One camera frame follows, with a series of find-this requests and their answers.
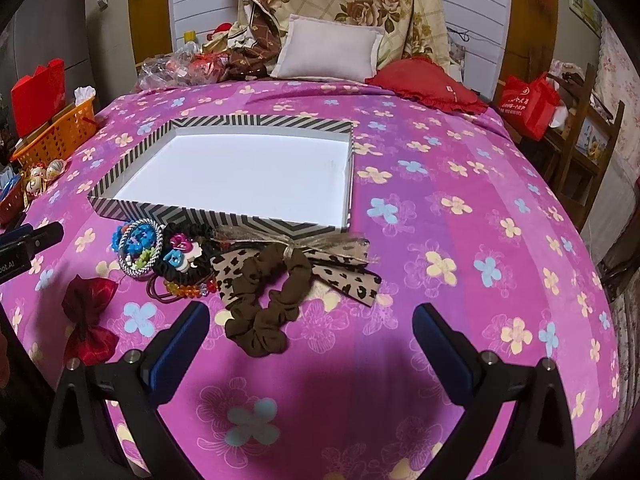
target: red shopping bag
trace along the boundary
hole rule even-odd
[[[11,90],[15,129],[20,138],[29,135],[65,107],[65,62],[53,59],[38,66]]]
[[[545,134],[560,104],[560,96],[546,82],[546,72],[531,83],[510,75],[498,104],[498,110],[518,133],[535,140]]]

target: pink floral bedsheet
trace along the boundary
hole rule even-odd
[[[124,96],[100,113],[104,127],[28,213],[34,226],[62,222],[63,242],[0,288],[51,384],[72,329],[60,303],[76,274],[119,282],[102,318],[120,336],[116,358],[144,347],[186,305],[154,303],[143,283],[123,275],[110,249],[118,223],[92,211],[92,184],[169,118],[233,113],[353,121],[352,228],[370,239],[378,258],[370,268],[383,283],[372,308],[317,284],[286,327],[290,348],[259,360],[224,337],[226,311],[217,296],[206,299],[209,334],[160,410],[204,478],[417,478],[462,413],[412,336],[412,311],[425,301],[478,349],[514,363],[555,359],[577,446],[614,413],[616,337],[602,287],[568,216],[499,117],[447,115],[379,88],[309,82]],[[188,176],[188,162],[176,164]],[[116,407],[113,419],[127,455],[142,464]],[[507,420],[503,413],[472,476],[488,467]]]

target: open box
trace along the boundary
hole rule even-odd
[[[350,223],[351,122],[231,115],[174,119],[88,195],[100,216],[247,226],[293,239]]]

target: red pillow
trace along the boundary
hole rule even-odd
[[[426,57],[394,61],[365,83],[392,90],[396,95],[416,99],[425,106],[453,112],[481,114],[487,109],[478,96],[445,74],[440,65]]]

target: orange basket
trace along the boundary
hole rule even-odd
[[[16,182],[11,191],[0,202],[0,225],[7,225],[24,209],[22,181],[23,179],[20,179]]]
[[[98,130],[93,101],[94,98],[91,98],[62,115],[27,146],[16,151],[11,160],[18,160],[24,168],[28,168],[39,162],[48,166],[57,158],[69,158]]]

